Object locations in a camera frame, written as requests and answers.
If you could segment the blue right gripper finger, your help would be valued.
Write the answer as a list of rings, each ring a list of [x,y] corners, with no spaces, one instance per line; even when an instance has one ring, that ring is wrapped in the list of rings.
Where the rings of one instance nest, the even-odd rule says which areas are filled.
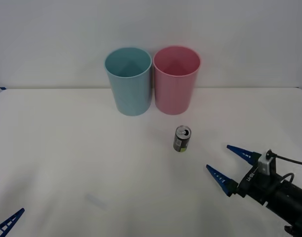
[[[260,153],[257,152],[251,152],[242,148],[238,148],[232,145],[227,145],[227,149],[234,152],[236,155],[244,159],[248,164],[253,166],[255,163],[258,162],[258,159],[261,157]]]
[[[219,184],[223,192],[230,197],[233,194],[236,194],[236,190],[238,187],[238,183],[233,179],[228,178],[227,176],[223,175],[219,171],[215,170],[210,165],[206,165],[207,170],[212,175],[214,180]]]

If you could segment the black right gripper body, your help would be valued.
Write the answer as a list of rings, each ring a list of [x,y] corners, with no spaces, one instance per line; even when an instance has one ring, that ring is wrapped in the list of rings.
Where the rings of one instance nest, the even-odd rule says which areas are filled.
[[[270,175],[262,174],[256,162],[240,182],[236,193],[241,197],[249,196],[260,204],[283,206],[281,200],[282,176],[276,173],[276,160],[270,164]]]

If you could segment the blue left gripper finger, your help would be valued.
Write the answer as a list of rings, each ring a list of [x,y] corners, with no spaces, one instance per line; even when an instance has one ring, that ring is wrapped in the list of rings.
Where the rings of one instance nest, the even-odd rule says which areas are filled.
[[[14,227],[14,225],[17,223],[17,221],[20,219],[24,212],[25,209],[21,208],[19,211],[17,211],[15,214],[13,214],[0,224],[0,237],[7,236],[7,234]]]

